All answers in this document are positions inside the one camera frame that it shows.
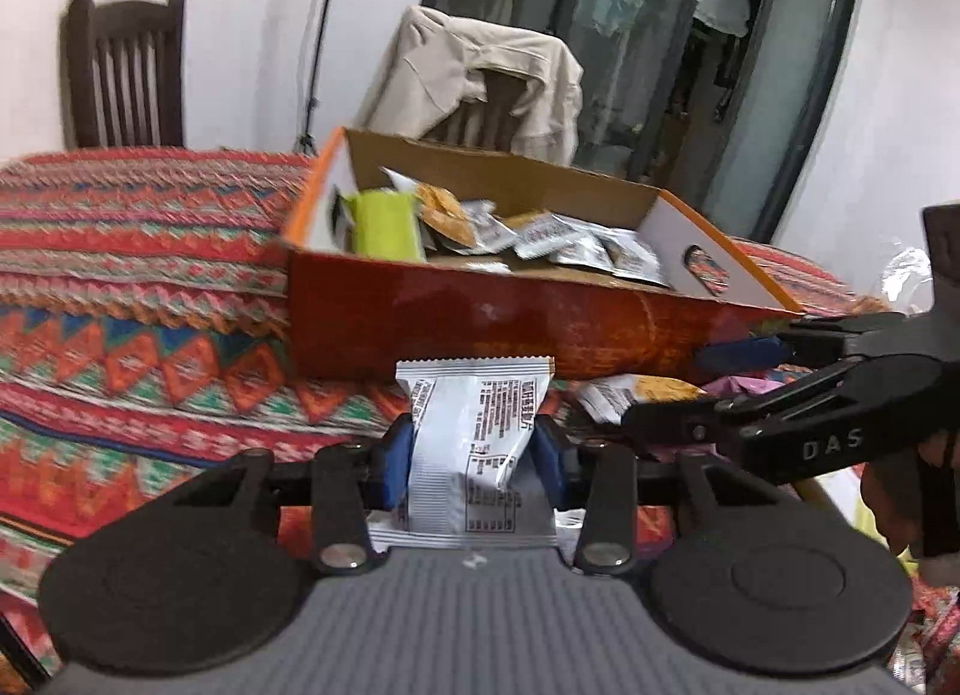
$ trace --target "ribbed gray surface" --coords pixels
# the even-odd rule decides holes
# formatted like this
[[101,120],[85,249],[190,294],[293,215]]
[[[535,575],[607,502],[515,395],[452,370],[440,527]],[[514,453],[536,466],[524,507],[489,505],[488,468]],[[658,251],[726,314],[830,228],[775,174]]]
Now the ribbed gray surface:
[[554,550],[395,549],[370,575],[320,582],[267,646],[219,670],[122,679],[68,665],[45,695],[584,695],[908,692],[875,668],[772,682],[670,640],[629,586]]

